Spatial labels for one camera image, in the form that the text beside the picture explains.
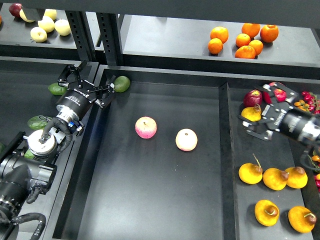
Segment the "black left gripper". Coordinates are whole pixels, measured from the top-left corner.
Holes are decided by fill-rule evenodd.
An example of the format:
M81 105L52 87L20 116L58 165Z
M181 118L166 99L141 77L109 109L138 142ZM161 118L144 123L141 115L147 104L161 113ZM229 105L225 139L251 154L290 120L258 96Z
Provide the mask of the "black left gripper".
M67 91L57 101L57 110L70 113L73 120L81 120L93 104L101 109L107 107L116 96L114 81L116 76L107 80L106 85L94 86L92 83L82 80L80 72L87 65L83 60L79 66L68 64L59 75L57 83L60 87L66 87ZM75 82L68 82L68 77L74 76Z

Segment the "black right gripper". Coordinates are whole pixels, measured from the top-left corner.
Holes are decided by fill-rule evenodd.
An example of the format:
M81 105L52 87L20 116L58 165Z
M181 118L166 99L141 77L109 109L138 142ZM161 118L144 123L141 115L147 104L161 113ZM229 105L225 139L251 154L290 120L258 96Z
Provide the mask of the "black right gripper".
M262 113L266 126L258 121L243 120L242 125L248 135L263 141L271 140L273 132L291 139L315 138L315 116L290 105L298 97L297 92L280 82L264 84L256 89L268 104Z

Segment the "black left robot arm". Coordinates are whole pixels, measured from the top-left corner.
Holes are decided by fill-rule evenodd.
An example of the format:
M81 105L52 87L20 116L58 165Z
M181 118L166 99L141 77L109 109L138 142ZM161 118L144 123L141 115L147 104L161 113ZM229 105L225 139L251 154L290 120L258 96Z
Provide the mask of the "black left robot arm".
M56 104L57 115L46 118L46 125L26 135L19 132L0 153L0 238L15 240L19 226L37 221L31 235L40 239L46 216L39 212L20 214L22 206L32 204L39 195L45 195L55 179L56 161L68 148L74 137L81 136L85 125L83 117L96 104L108 106L115 97L115 79L106 85L95 86L81 78L80 72L87 64L66 65L57 84L66 88Z

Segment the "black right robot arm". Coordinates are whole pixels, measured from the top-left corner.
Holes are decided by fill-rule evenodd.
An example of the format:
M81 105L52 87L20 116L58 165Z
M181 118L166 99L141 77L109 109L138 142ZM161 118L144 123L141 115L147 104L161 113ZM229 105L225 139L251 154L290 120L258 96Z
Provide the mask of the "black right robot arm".
M246 132L263 141L271 140L273 133L278 132L299 142L305 146L299 164L318 172L320 168L312 166L309 153L311 151L320 153L320 117L294 106L293 102L299 94L280 82L275 82L272 86L268 84L257 86L256 89L267 93L271 103L265 106L259 121L238 116Z

